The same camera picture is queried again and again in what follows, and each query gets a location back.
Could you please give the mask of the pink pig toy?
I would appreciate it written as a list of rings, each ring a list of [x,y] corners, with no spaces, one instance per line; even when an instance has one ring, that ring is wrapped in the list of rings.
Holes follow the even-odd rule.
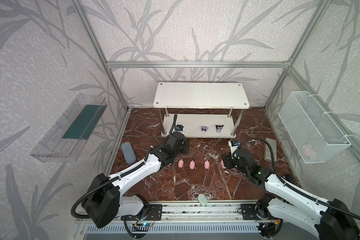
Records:
[[[208,170],[208,169],[210,168],[210,162],[209,162],[209,161],[205,161],[205,162],[204,162],[204,168],[205,168],[206,170]]]
[[[191,170],[194,170],[196,168],[196,163],[194,161],[191,161],[189,167]]]
[[[223,169],[226,169],[226,167],[225,167],[225,164],[224,164],[224,161],[223,161],[223,160],[221,160],[221,167],[222,167]]]
[[[184,161],[181,159],[181,160],[179,160],[179,162],[178,162],[178,167],[179,168],[183,168],[184,167]]]

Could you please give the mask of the pink toy in basket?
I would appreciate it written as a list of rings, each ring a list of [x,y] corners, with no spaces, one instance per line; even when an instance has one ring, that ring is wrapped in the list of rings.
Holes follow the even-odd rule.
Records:
[[[310,159],[315,159],[317,157],[317,153],[311,144],[303,145],[302,150],[304,154]]]

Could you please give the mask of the black purple figurine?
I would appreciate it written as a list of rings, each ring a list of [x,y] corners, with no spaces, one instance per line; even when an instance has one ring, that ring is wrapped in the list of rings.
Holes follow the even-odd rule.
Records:
[[[216,132],[221,133],[224,125],[216,125]]]

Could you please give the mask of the green circuit board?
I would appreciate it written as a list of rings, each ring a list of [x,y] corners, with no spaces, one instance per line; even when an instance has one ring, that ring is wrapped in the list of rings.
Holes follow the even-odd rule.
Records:
[[[153,222],[135,223],[133,224],[132,230],[134,232],[148,232],[153,227],[153,225]]]

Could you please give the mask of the white two-tier shelf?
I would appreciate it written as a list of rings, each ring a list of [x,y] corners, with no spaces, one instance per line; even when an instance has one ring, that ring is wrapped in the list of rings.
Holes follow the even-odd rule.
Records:
[[[162,136],[167,136],[176,125],[183,125],[182,132],[187,138],[233,139],[241,117],[235,121],[233,110],[250,107],[245,89],[239,83],[159,83],[154,99],[154,107],[160,115]],[[229,110],[227,114],[170,114],[168,109],[218,109]],[[216,132],[216,125],[224,125],[222,132]],[[201,126],[207,126],[206,132]]]

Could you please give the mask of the clear plastic wall bin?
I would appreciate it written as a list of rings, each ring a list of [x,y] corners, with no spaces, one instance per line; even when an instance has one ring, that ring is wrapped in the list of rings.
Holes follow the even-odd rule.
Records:
[[[74,163],[105,112],[105,97],[78,94],[30,155],[42,163]]]

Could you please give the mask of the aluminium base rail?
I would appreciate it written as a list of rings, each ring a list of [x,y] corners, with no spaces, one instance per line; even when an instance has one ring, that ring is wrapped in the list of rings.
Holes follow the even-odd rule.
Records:
[[[255,211],[256,200],[208,201],[203,207],[198,201],[159,201],[148,203],[118,204],[118,208],[95,210],[99,217],[93,223],[104,227],[123,220],[136,222],[146,220],[154,223],[267,223],[271,217],[259,218]]]

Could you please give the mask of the pale green oval object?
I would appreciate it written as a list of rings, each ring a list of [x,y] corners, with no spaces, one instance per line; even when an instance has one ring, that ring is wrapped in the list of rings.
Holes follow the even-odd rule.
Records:
[[[202,207],[206,207],[208,204],[208,200],[204,194],[198,195],[198,201]]]

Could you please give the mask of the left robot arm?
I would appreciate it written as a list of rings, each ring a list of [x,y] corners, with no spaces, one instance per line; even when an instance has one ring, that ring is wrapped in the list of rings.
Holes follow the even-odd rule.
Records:
[[[87,192],[72,206],[76,219],[91,219],[103,228],[114,218],[127,220],[129,216],[144,218],[149,203],[141,196],[126,197],[125,193],[144,178],[172,164],[176,155],[189,152],[189,141],[180,132],[169,134],[162,142],[147,151],[146,156],[123,171],[106,176],[97,175]]]

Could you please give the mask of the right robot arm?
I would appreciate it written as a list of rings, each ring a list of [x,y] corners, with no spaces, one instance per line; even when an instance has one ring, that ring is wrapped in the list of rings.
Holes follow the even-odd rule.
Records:
[[[338,199],[319,198],[257,165],[247,149],[222,155],[224,167],[236,169],[253,185],[268,192],[258,200],[262,218],[286,220],[320,240],[360,240],[360,216]]]

